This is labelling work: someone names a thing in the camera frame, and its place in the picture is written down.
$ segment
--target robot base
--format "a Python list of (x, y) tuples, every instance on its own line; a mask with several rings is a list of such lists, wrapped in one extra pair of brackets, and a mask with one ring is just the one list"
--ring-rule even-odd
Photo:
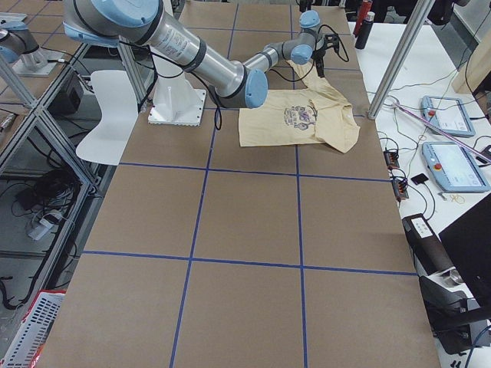
[[(151, 124), (173, 124), (173, 125), (187, 125), (191, 127), (198, 127), (201, 122), (201, 116), (205, 106), (206, 91), (194, 90), (196, 98), (192, 105), (188, 105), (186, 109), (176, 109), (173, 103), (173, 95), (171, 89), (167, 91), (167, 99), (164, 102), (159, 103), (156, 98), (153, 99), (154, 106), (148, 116), (148, 122)], [(181, 99), (182, 97), (174, 95), (175, 98)]]
[[(44, 49), (42, 50), (42, 52), (48, 60), (61, 59), (64, 55), (62, 52), (49, 51)], [(49, 74), (53, 71), (54, 67), (56, 67), (57, 65), (58, 63), (48, 63), (44, 67), (41, 67), (36, 71), (32, 71), (25, 67), (22, 59), (19, 59), (15, 62), (12, 69), (14, 69), (14, 72), (20, 77), (48, 77)]]

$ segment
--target brown table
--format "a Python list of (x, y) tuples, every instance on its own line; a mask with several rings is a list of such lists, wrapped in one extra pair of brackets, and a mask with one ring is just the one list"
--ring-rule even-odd
[[(238, 111), (216, 131), (209, 102), (199, 128), (142, 114), (41, 368), (440, 366), (344, 13), (318, 10), (351, 57), (325, 66), (354, 105), (355, 148), (240, 148)], [(187, 2), (181, 21), (244, 61), (297, 18)]]

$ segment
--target white keyboard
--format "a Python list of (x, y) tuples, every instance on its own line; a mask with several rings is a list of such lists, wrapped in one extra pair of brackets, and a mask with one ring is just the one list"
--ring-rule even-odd
[(0, 11), (0, 28), (2, 27), (2, 24), (6, 23), (7, 21), (23, 21), (28, 17), (27, 14), (21, 14), (21, 13), (2, 13)]

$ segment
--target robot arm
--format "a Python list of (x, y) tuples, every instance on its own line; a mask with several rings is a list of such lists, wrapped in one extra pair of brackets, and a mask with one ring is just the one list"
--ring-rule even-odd
[(265, 72), (281, 59), (305, 64), (318, 42), (315, 11), (302, 14), (298, 39), (270, 44), (245, 63), (230, 61), (163, 9), (163, 0), (64, 0), (66, 34), (78, 41), (117, 47), (119, 36), (156, 48), (186, 72), (214, 86), (224, 107), (261, 106), (268, 93)]
[(21, 58), (26, 68), (32, 71), (48, 63), (28, 26), (21, 21), (8, 21), (2, 24), (0, 54), (9, 64)]

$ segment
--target black bottle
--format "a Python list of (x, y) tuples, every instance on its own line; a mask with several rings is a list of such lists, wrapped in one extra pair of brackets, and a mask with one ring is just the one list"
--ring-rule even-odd
[(371, 27), (374, 25), (375, 13), (372, 11), (367, 13), (367, 16), (361, 24), (360, 31), (358, 32), (358, 37), (354, 47), (358, 50), (363, 50), (367, 44), (368, 36), (370, 35)]

